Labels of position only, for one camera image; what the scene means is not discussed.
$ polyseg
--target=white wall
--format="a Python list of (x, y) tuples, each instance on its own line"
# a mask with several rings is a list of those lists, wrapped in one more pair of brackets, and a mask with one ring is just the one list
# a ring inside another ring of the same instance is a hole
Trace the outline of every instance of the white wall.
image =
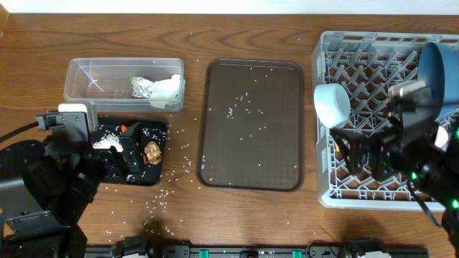
[(459, 0), (0, 0), (11, 13), (459, 14)]

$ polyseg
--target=wooden table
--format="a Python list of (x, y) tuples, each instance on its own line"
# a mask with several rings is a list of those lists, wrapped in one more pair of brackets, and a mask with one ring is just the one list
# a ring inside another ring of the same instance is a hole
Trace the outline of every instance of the wooden table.
[[(454, 16), (13, 14), (0, 39), (0, 135), (64, 102), (67, 66), (73, 58), (178, 57), (185, 64), (184, 109), (172, 115), (124, 114), (163, 117), (172, 131), (184, 129), (170, 135), (164, 176), (154, 187), (101, 184), (80, 220), (89, 243), (114, 244), (136, 234), (158, 243), (173, 239), (245, 246), (379, 237), (386, 244), (427, 247), (432, 257), (451, 257), (447, 234), (421, 212), (325, 209), (319, 204), (311, 52), (327, 30), (459, 34), (457, 21)], [(194, 167), (191, 173), (182, 172), (184, 156), (197, 159), (206, 68), (220, 57), (285, 60), (303, 68), (306, 179), (299, 191), (200, 188)], [(0, 148), (28, 138), (42, 140), (46, 134), (30, 130)], [(163, 190), (171, 194), (155, 199)]]

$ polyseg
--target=white cup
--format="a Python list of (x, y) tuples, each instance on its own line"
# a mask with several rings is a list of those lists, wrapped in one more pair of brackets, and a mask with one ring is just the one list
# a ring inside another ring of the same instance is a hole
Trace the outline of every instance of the white cup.
[(345, 89), (338, 83), (317, 85), (314, 90), (314, 108), (321, 122), (332, 128), (349, 119), (351, 102)]

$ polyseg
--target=black cable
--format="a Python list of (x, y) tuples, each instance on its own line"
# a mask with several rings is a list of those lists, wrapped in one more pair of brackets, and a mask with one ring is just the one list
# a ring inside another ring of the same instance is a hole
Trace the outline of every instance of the black cable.
[[(311, 243), (309, 243), (308, 246), (306, 247), (306, 254), (309, 256), (309, 258), (313, 258), (311, 256), (311, 253), (309, 252), (309, 248), (313, 247), (316, 242), (321, 242), (321, 243), (325, 243), (326, 244), (326, 242), (324, 240), (314, 240)], [(327, 247), (330, 249), (330, 252), (332, 253), (332, 255), (334, 255), (336, 258), (338, 258), (338, 255), (335, 253), (335, 251), (332, 250), (332, 248), (330, 246), (327, 246)]]
[(432, 212), (430, 211), (429, 207), (425, 204), (425, 202), (415, 193), (413, 188), (411, 187), (411, 181), (407, 181), (407, 188), (410, 194), (413, 196), (413, 198), (416, 200), (416, 202), (421, 206), (422, 211), (424, 211), (425, 215), (430, 219), (430, 221), (437, 227), (441, 227), (440, 224), (438, 224), (437, 219), (433, 216)]
[(328, 247), (328, 248), (330, 249), (330, 252), (331, 252), (336, 258), (338, 258), (338, 255), (332, 250), (332, 248), (331, 248), (331, 247)]
[(5, 140), (8, 140), (10, 139), (11, 137), (15, 136), (15, 135), (18, 135), (24, 131), (27, 131), (28, 129), (30, 128), (34, 128), (35, 126), (38, 126), (38, 122), (35, 122), (35, 123), (30, 123), (28, 125), (25, 125), (21, 128), (17, 128), (16, 130), (10, 132), (10, 133), (7, 133), (6, 135), (3, 135), (0, 137), (0, 143), (3, 143)]

